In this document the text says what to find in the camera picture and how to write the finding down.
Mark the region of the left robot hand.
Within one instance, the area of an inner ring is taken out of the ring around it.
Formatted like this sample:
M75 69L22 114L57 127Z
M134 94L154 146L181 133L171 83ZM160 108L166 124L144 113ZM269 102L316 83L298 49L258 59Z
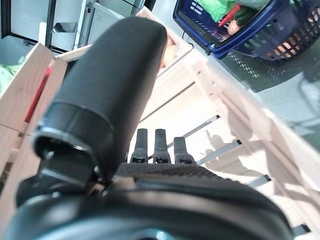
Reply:
M271 200L196 164L185 140L155 163L127 162L167 44L158 22L127 17L66 75L31 135L40 158L15 194L5 240L292 240Z

